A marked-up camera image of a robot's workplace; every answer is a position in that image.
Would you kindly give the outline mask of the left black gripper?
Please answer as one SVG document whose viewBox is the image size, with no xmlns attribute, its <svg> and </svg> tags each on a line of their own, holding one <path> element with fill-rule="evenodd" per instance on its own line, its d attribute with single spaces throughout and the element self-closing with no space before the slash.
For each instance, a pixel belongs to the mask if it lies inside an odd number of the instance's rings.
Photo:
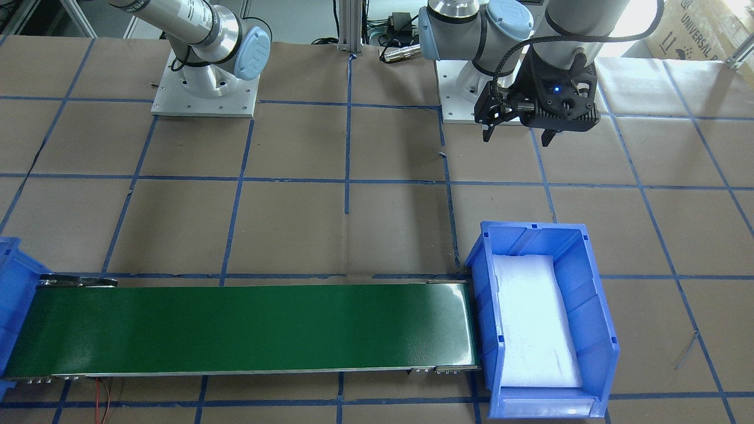
<svg viewBox="0 0 754 424">
<path fill-rule="evenodd" d="M 530 128 L 544 129 L 543 148 L 560 131 L 589 131 L 600 122 L 596 84 L 596 67 L 588 64 L 584 49 L 577 48 L 570 67 L 560 69 L 531 48 L 508 89 L 488 82 L 480 90 L 474 118 L 482 127 L 482 141 L 488 143 L 499 124 L 515 118 Z"/>
</svg>

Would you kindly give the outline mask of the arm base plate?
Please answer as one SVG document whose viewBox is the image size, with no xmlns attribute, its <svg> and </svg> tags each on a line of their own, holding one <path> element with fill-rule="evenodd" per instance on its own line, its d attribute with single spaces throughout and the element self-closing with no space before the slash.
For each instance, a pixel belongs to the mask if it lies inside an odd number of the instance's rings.
<svg viewBox="0 0 754 424">
<path fill-rule="evenodd" d="M 245 81 L 215 65 L 173 72 L 170 53 L 151 112 L 167 117 L 253 118 L 261 77 Z"/>
<path fill-rule="evenodd" d="M 475 104 L 491 77 L 465 60 L 437 60 L 435 69 L 442 120 L 451 124 L 475 124 Z"/>
</svg>

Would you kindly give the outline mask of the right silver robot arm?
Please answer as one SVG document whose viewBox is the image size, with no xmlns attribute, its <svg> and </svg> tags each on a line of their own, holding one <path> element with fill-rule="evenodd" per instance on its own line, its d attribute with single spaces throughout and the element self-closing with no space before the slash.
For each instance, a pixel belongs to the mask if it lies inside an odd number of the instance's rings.
<svg viewBox="0 0 754 424">
<path fill-rule="evenodd" d="M 245 100 L 255 104 L 259 76 L 271 54 L 272 30 L 256 26 L 223 5 L 208 1 L 110 1 L 167 35 L 173 59 L 158 93 L 186 97 Z"/>
</svg>

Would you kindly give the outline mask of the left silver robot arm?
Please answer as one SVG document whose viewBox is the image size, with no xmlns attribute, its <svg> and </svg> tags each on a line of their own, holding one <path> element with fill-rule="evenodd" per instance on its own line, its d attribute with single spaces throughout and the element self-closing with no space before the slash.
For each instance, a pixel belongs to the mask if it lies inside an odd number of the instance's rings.
<svg viewBox="0 0 754 424">
<path fill-rule="evenodd" d="M 613 36 L 626 8 L 626 1 L 549 1 L 536 26 L 517 1 L 429 1 L 418 12 L 418 38 L 426 59 L 467 60 L 488 77 L 474 105 L 484 142 L 497 126 L 519 119 L 541 129 L 548 147 L 558 133 L 583 133 L 600 122 L 596 55 L 606 43 L 652 34 L 664 2 L 648 29 Z"/>
</svg>

